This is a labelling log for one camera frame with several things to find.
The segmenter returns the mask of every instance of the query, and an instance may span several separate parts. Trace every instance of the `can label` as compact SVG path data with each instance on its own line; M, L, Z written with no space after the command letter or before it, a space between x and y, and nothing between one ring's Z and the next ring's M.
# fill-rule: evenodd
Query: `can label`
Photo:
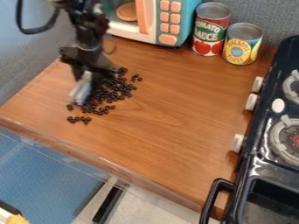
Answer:
M205 56L221 54L228 23L229 18L216 21L197 17L193 36L193 51Z
M260 46L261 38L244 41L227 35L223 56L234 65L249 65L255 62Z
M200 18L196 19L194 35L205 42L220 42L226 35L226 29Z

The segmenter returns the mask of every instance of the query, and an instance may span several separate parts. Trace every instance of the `microwave door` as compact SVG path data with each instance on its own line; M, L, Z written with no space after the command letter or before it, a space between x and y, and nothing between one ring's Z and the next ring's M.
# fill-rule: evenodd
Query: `microwave door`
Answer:
M156 43L156 0L135 0L133 2L106 0L102 2L104 3L104 12L110 20L108 33L127 39ZM117 9L125 3L136 4L136 22L123 21L117 17Z

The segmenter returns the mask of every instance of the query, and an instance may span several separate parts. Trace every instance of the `canned food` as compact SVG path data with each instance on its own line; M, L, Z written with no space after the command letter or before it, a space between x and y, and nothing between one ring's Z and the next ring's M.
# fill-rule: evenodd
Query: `canned food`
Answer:
M227 30L223 57L234 65L245 66L256 61L262 31L255 24L238 23Z
M193 51L205 56L222 53L231 17L229 9L222 3L202 3L196 12Z

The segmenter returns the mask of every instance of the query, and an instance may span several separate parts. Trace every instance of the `stove burner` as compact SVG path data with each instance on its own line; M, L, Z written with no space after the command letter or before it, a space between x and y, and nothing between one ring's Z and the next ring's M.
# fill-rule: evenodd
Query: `stove burner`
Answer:
M282 84L283 93L286 97L296 104L299 104L299 95L293 90L294 87L297 88L299 82L298 70L294 70L292 75L290 75Z
M270 131L272 149L283 160L299 166L299 119L283 115Z

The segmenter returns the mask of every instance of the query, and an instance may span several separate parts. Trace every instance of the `wooden countertop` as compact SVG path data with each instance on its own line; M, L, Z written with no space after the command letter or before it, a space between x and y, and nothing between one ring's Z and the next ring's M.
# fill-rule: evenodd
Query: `wooden countertop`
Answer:
M170 49L118 38L111 59L139 73L134 97L109 115L71 124L66 110L74 80L63 63L51 64L0 109L0 124L132 182L148 180L203 205L214 179L234 179L235 133L244 133L244 110L255 76L264 76L275 49L261 48L250 66L221 56L202 57L189 46ZM226 201L217 202L223 211Z

